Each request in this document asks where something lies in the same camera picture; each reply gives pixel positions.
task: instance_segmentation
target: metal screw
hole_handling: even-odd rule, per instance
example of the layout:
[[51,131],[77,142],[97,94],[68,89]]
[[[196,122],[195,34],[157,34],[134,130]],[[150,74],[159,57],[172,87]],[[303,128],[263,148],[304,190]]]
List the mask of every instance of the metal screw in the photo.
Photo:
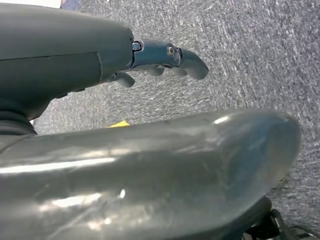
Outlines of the metal screw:
[[174,53],[176,52],[176,50],[174,50],[174,48],[173,46],[168,46],[168,47],[168,55],[169,56],[174,56]]
[[141,50],[141,45],[140,42],[135,41],[132,43],[132,50],[134,51],[140,51]]

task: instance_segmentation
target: prosthetic hand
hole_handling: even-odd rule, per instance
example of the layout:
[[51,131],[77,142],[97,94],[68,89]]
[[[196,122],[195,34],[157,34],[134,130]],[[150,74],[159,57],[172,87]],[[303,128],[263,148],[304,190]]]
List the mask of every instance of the prosthetic hand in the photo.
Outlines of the prosthetic hand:
[[208,73],[193,52],[134,39],[123,24],[76,12],[0,4],[0,31],[0,117],[32,120],[52,99],[106,82],[131,87],[131,71],[170,69],[196,80]]

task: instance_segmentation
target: gray carpet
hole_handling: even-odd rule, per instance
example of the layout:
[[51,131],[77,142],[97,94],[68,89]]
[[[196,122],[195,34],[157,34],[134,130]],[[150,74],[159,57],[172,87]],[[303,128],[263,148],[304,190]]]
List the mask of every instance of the gray carpet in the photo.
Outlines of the gray carpet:
[[204,81],[134,74],[52,102],[40,134],[104,128],[227,108],[272,108],[300,120],[303,145],[287,184],[270,194],[291,224],[320,232],[320,1],[67,0],[66,9],[125,22],[137,37],[198,53]]

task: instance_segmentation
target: gray plastic casing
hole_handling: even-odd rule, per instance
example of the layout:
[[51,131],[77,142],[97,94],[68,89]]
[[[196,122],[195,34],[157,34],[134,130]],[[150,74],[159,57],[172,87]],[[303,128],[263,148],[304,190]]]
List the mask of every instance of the gray plastic casing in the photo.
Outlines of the gray plastic casing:
[[0,111],[29,120],[133,60],[128,27],[78,12],[0,3],[0,33]]

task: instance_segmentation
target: bolt head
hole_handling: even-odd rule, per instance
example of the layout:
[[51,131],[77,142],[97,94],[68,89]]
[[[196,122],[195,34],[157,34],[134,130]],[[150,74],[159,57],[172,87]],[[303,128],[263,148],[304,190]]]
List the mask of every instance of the bolt head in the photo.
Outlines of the bolt head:
[[168,55],[169,56],[174,56],[176,53],[176,50],[173,46],[168,47]]

